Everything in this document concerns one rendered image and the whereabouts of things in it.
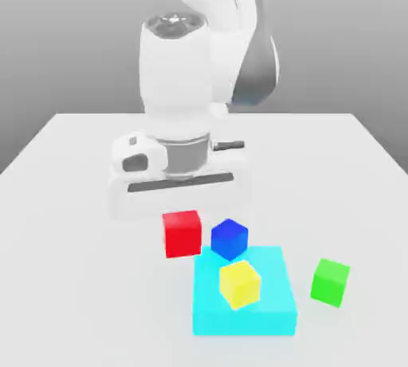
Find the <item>small yellow cube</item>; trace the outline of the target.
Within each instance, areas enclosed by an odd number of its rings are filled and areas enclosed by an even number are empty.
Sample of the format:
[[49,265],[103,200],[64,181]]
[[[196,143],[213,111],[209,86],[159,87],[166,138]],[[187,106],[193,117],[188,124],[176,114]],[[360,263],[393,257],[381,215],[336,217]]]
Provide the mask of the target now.
[[220,269],[219,290],[230,308],[239,310],[260,300],[261,276],[243,259]]

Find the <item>small red cube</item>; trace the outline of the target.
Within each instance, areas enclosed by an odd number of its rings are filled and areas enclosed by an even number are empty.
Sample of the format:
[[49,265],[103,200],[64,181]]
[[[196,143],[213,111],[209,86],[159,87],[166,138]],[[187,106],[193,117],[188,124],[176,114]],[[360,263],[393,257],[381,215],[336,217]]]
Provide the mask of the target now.
[[163,241],[167,258],[201,254],[202,222],[196,211],[162,214]]

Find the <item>small blue cube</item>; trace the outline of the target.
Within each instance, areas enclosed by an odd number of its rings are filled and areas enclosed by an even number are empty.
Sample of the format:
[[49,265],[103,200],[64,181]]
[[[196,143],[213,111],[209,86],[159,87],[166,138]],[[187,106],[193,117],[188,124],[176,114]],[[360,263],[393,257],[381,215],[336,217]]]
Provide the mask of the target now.
[[247,250],[249,229],[240,223],[225,219],[211,230],[210,248],[228,261]]

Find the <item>large cyan box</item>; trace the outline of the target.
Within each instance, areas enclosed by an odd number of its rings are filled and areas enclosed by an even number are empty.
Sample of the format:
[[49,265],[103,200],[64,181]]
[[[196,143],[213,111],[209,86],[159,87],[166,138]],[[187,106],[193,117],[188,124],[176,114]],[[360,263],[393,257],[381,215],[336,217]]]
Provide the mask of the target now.
[[293,335],[298,311],[282,249],[251,246],[237,257],[242,259],[261,276],[261,297],[259,302],[232,310],[219,290],[220,268],[229,262],[208,246],[194,258],[193,335]]

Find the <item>small green cube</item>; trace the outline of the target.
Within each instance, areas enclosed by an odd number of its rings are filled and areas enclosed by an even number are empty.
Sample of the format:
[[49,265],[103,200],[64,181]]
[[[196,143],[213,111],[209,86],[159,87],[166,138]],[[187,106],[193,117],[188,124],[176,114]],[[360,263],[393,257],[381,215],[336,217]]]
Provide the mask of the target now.
[[311,298],[340,308],[350,270],[350,266],[322,258],[313,275]]

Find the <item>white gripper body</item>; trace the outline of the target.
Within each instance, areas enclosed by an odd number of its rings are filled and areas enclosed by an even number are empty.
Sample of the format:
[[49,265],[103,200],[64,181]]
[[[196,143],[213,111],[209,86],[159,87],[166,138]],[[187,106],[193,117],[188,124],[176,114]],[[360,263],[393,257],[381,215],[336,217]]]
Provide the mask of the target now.
[[146,172],[113,172],[107,188],[107,215],[133,220],[176,211],[223,211],[249,199],[250,173],[245,168],[201,172],[183,180]]

